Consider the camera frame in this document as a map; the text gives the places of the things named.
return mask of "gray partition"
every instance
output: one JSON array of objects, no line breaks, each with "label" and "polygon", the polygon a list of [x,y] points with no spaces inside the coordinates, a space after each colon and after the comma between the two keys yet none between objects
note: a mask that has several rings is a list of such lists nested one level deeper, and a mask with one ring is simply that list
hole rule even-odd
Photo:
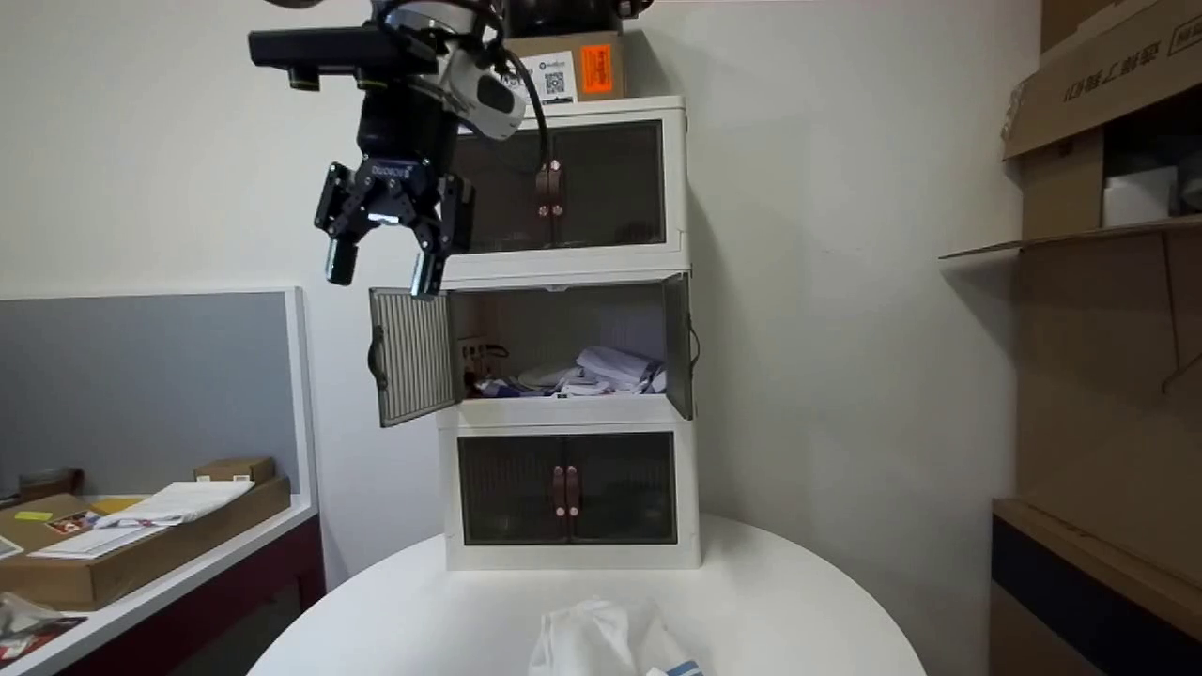
[{"label": "gray partition", "polygon": [[0,493],[47,465],[145,493],[226,454],[300,477],[285,291],[0,301]]}]

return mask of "white wall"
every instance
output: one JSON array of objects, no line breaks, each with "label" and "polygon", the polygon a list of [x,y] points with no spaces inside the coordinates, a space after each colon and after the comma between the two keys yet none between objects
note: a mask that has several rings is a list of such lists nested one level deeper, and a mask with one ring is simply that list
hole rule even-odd
[{"label": "white wall", "polygon": [[[712,510],[860,579],[931,672],[984,672],[988,500],[1009,482],[1006,270],[944,250],[1019,226],[995,160],[1036,0],[660,0],[688,92],[697,438]],[[0,291],[300,281],[334,574],[438,525],[437,420],[374,430],[364,295],[306,229],[355,92],[285,92],[243,30],[355,0],[0,5]],[[403,234],[364,276],[409,275]]]}]

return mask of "white round table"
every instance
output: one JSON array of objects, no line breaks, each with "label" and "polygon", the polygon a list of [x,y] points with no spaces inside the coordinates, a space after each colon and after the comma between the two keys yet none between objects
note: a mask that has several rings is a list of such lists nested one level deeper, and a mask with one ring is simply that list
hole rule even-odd
[{"label": "white round table", "polygon": [[767,529],[707,518],[693,569],[448,569],[419,540],[306,607],[250,676],[527,676],[539,617],[652,603],[707,676],[921,676],[897,622],[837,568]]}]

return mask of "plastic bag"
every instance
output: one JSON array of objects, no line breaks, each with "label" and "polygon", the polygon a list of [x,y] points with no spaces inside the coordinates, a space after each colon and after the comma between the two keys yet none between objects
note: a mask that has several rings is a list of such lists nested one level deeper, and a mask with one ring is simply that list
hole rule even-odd
[{"label": "plastic bag", "polygon": [[702,676],[648,607],[582,600],[539,617],[531,676]]}]

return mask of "white cabinet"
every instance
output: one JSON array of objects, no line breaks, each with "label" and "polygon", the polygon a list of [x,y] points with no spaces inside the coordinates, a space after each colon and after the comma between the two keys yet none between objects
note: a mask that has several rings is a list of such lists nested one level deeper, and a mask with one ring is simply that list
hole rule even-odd
[{"label": "white cabinet", "polygon": [[680,96],[553,111],[564,222],[536,217],[536,137],[527,135],[460,144],[478,222],[442,295],[370,289],[378,425],[455,409],[450,568],[692,568]]}]

